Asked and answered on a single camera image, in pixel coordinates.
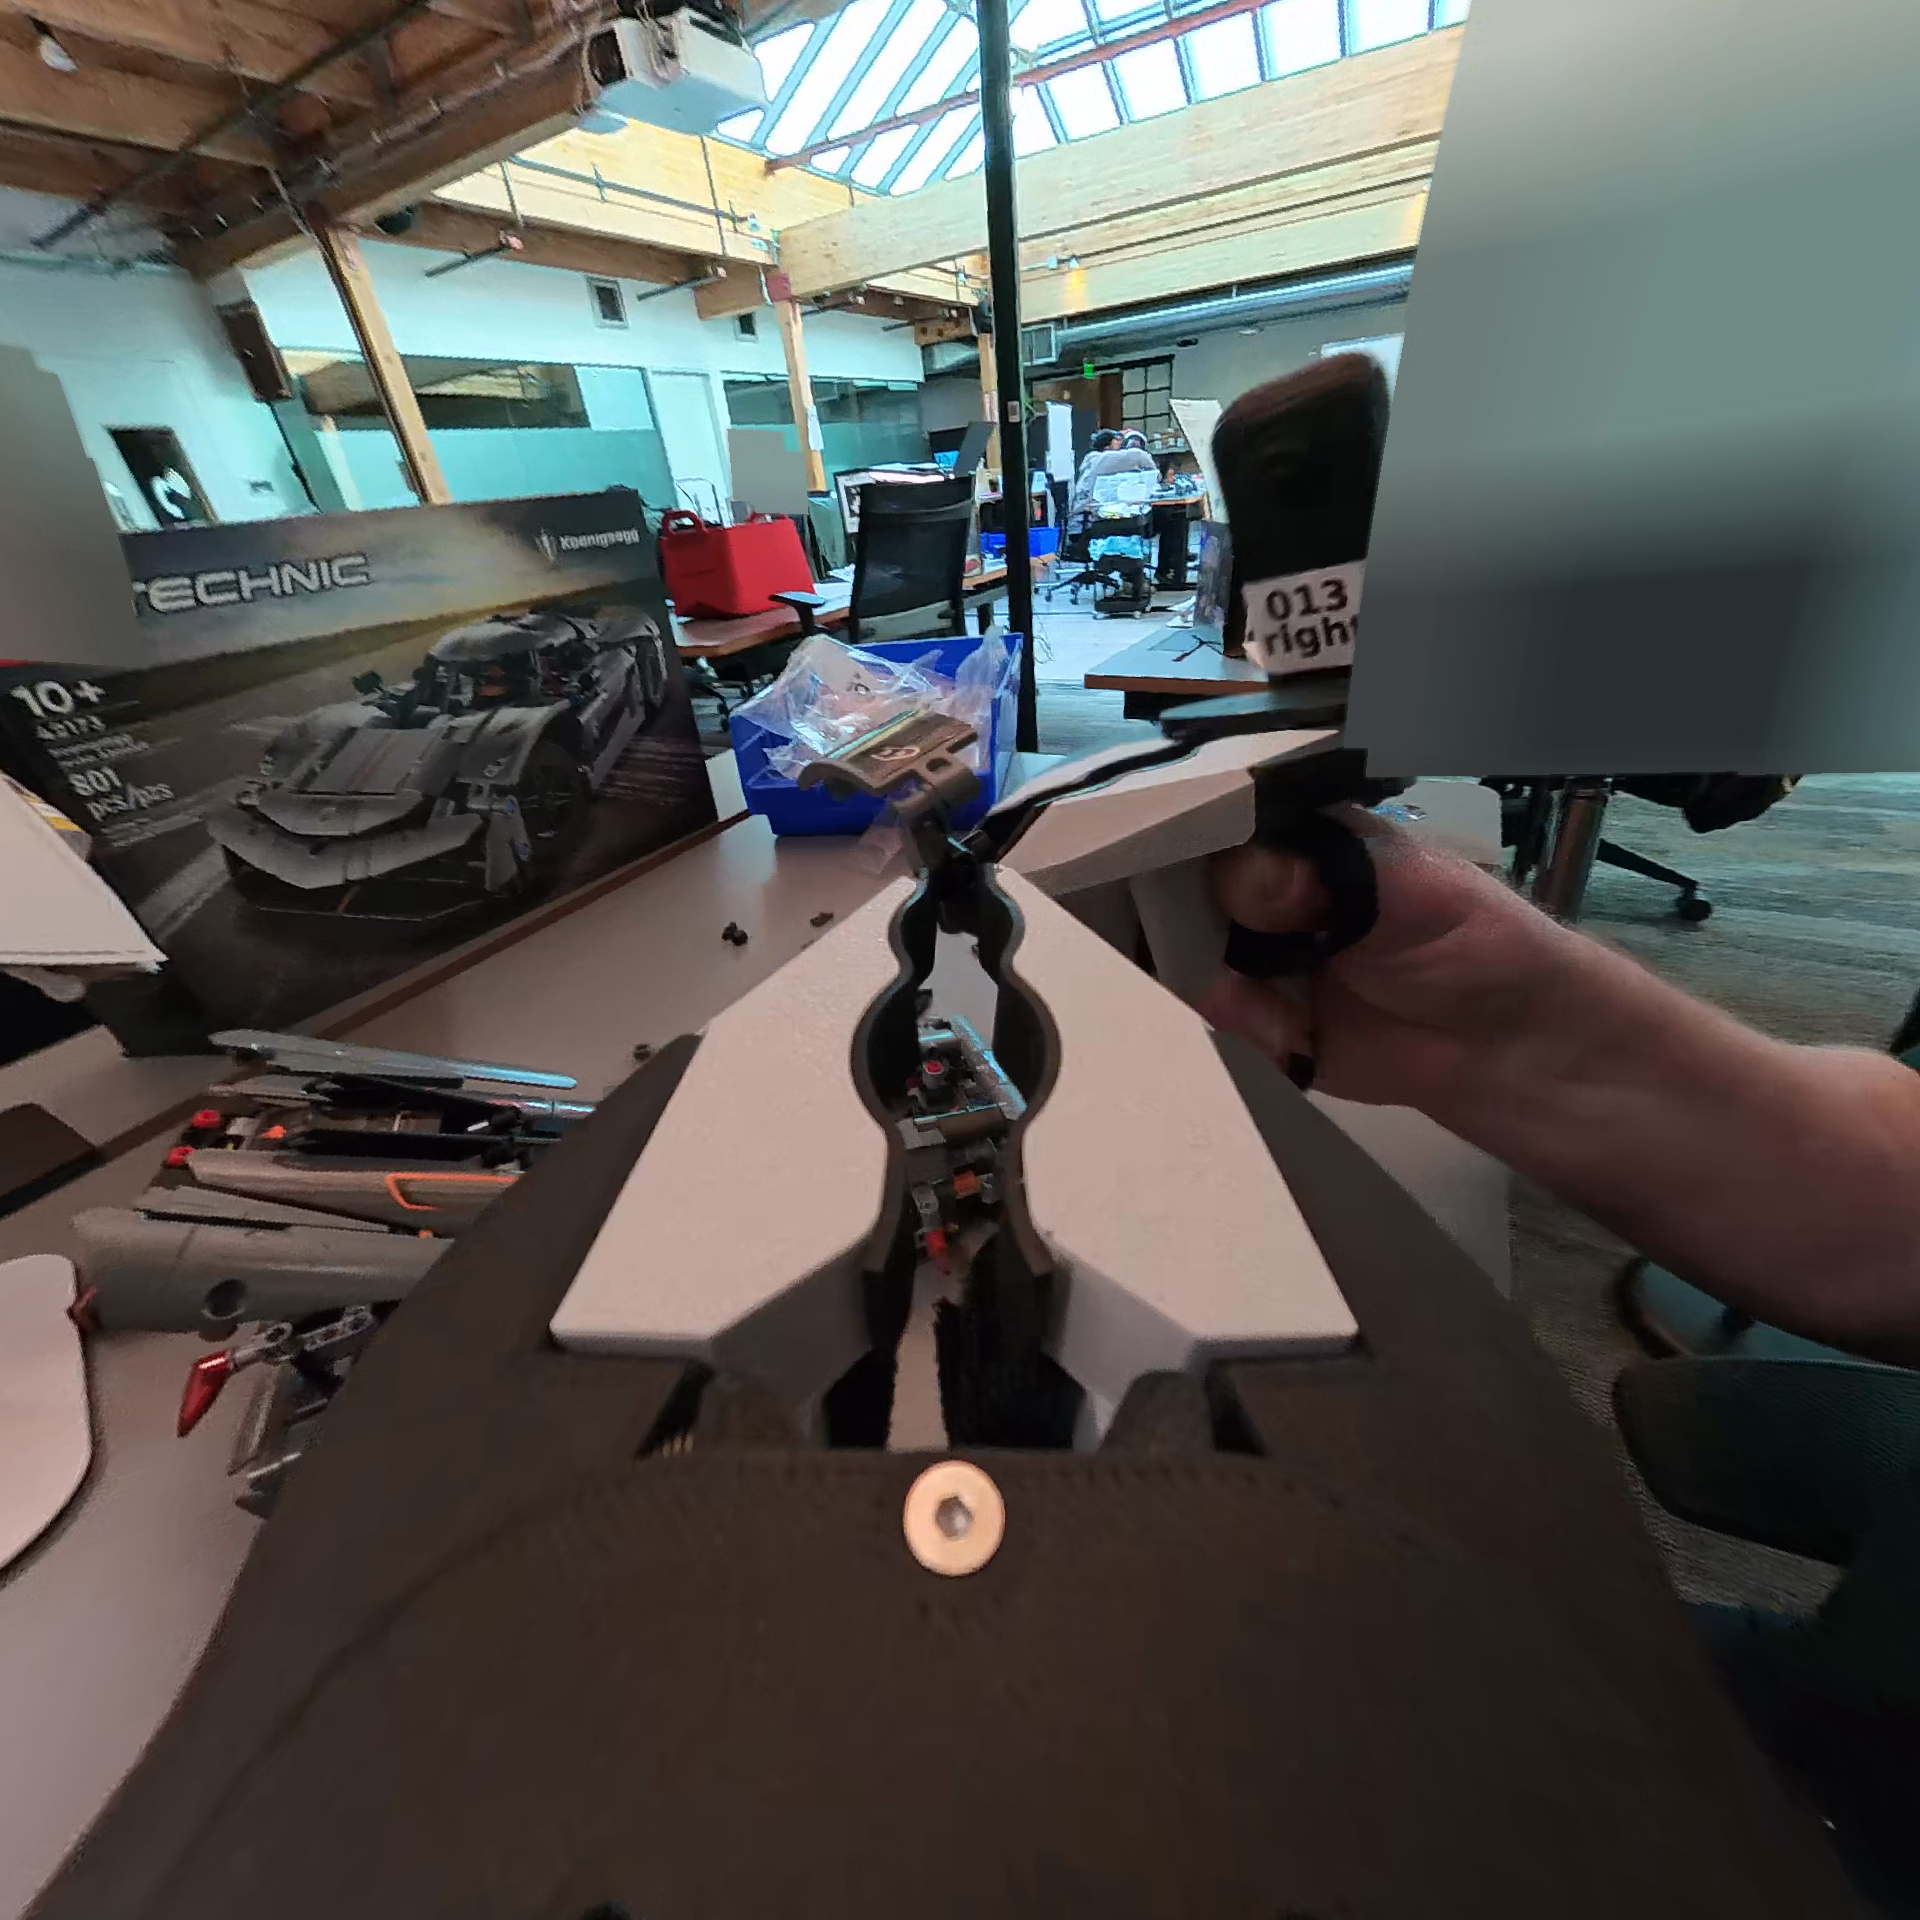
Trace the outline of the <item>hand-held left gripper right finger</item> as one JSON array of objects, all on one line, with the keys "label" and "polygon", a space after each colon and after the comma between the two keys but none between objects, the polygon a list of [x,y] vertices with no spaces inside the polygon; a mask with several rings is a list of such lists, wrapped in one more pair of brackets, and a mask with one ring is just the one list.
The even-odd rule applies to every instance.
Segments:
[{"label": "hand-held left gripper right finger", "polygon": [[1206,1022],[1033,880],[983,878],[1046,1443],[1099,1443],[1145,1377],[1349,1355],[1356,1312]]}]

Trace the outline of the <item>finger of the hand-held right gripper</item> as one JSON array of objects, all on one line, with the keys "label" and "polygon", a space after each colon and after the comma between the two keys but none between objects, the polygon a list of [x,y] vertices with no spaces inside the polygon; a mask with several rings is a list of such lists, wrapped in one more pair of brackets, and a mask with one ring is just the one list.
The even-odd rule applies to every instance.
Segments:
[{"label": "finger of the hand-held right gripper", "polygon": [[999,800],[980,855],[1066,899],[1247,840],[1265,737],[1170,739],[1058,760]]}]

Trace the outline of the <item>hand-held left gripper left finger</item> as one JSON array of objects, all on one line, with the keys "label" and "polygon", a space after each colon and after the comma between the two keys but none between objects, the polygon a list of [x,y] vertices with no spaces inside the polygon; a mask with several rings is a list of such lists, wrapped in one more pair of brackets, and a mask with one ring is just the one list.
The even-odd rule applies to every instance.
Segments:
[{"label": "hand-held left gripper left finger", "polygon": [[892,1133],[857,1088],[900,979],[890,880],[698,1038],[548,1335],[566,1355],[702,1363],[836,1446],[885,1446],[911,1279],[866,1272]]}]

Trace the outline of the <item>grey curved lego piece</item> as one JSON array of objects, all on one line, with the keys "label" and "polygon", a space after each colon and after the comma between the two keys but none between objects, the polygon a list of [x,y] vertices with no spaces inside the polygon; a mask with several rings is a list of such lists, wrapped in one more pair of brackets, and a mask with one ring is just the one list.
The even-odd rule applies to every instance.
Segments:
[{"label": "grey curved lego piece", "polygon": [[985,899],[980,862],[955,834],[955,811],[980,786],[967,752],[975,730],[937,710],[902,711],[795,773],[801,791],[877,800],[895,817],[946,933],[978,936]]}]

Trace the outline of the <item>grey lego car model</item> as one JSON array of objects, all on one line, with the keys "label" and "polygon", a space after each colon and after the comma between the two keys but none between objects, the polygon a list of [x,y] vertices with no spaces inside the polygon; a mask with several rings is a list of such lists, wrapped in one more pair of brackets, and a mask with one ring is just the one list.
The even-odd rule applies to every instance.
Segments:
[{"label": "grey lego car model", "polygon": [[[660,1095],[649,1134],[695,1043],[676,1073],[643,1071]],[[501,1225],[510,1197],[593,1119],[541,1099],[529,1073],[282,1037],[233,1037],[231,1053],[243,1075],[186,1126],[155,1184],[75,1216],[78,1321],[209,1344],[182,1389],[180,1433],[247,1369],[287,1377],[283,1423],[316,1423],[372,1334]],[[1037,1314],[1006,1223],[1025,1110],[1013,1080],[969,1021],[908,1011],[859,1022],[855,1085],[892,1133],[866,1272],[957,1272],[933,1307],[949,1438],[1042,1440]],[[607,1210],[561,1201],[561,1225],[587,1237],[550,1314]]]}]

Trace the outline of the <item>person's right forearm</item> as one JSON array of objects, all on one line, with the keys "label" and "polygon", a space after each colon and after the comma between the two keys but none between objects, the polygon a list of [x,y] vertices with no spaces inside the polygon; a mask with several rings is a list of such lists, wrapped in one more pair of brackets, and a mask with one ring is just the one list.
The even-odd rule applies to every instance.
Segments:
[{"label": "person's right forearm", "polygon": [[1503,977],[1454,1127],[1729,1306],[1914,1367],[1916,1073],[1763,1037],[1492,902]]}]

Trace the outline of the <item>lego car set box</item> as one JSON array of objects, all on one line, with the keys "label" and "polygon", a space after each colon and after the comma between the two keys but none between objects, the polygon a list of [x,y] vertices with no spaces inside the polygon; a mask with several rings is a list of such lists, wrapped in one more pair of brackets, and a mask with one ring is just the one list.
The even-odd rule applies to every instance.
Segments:
[{"label": "lego car set box", "polygon": [[162,954],[130,1056],[295,1029],[715,826],[630,487],[124,536],[142,656],[4,664],[4,769]]}]

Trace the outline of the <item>lego instruction booklet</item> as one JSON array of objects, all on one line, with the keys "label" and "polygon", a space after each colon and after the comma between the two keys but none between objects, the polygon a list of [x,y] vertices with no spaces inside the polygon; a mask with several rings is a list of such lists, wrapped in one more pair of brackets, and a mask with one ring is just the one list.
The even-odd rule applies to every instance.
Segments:
[{"label": "lego instruction booklet", "polygon": [[162,951],[89,864],[89,840],[2,775],[2,971],[51,1002],[109,979],[155,977]]}]

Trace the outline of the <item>person's right hand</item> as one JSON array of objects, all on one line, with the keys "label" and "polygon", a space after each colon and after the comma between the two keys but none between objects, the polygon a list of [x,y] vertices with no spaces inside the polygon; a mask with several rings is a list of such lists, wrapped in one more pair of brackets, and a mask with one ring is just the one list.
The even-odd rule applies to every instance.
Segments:
[{"label": "person's right hand", "polygon": [[1441,1113],[1487,1066],[1562,928],[1487,871],[1359,808],[1329,814],[1369,857],[1375,922],[1300,979],[1213,974],[1195,1011],[1298,1085]]}]

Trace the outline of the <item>brown background table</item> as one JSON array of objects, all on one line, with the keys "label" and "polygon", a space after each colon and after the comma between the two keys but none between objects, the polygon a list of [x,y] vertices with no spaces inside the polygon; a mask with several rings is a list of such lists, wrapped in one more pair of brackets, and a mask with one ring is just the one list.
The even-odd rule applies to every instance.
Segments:
[{"label": "brown background table", "polygon": [[1260,689],[1265,672],[1257,664],[1222,654],[1219,642],[1197,632],[1165,629],[1090,667],[1083,686],[1158,710]]}]

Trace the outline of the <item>black metal pole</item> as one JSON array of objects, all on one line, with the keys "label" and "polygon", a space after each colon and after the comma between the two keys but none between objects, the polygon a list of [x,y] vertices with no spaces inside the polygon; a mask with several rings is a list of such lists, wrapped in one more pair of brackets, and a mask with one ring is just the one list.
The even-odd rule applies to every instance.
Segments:
[{"label": "black metal pole", "polygon": [[999,522],[1006,566],[1006,627],[1025,642],[1018,686],[1020,752],[1041,751],[1037,642],[1030,559],[1030,463],[1022,373],[1018,142],[1013,114],[1013,35],[1007,3],[975,6],[983,190],[989,229],[995,398],[999,430]]}]

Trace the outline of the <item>black mesh office chair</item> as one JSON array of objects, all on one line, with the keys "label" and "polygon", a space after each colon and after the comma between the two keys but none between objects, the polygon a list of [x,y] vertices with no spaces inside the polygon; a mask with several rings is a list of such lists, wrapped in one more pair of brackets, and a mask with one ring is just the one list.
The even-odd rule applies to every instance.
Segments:
[{"label": "black mesh office chair", "polygon": [[855,528],[849,618],[820,632],[822,598],[783,593],[801,614],[801,647],[774,685],[801,710],[820,689],[835,701],[863,696],[954,706],[954,678],[930,651],[967,637],[967,559],[974,530],[969,483],[866,485]]}]

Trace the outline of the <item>red bag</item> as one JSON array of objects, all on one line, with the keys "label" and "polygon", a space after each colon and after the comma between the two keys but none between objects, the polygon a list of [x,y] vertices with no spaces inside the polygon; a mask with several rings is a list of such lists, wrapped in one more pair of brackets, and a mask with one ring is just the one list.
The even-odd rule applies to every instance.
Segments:
[{"label": "red bag", "polygon": [[660,515],[662,593],[681,618],[747,618],[783,593],[814,593],[814,574],[793,520],[757,512],[715,525],[691,511]]}]

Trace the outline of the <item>ceiling projector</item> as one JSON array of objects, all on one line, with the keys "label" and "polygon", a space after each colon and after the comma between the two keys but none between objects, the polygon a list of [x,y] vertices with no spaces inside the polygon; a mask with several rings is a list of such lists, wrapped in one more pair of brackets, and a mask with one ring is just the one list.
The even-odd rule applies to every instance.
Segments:
[{"label": "ceiling projector", "polygon": [[732,6],[620,6],[582,39],[587,121],[641,125],[706,138],[740,117],[762,117],[762,64]]}]

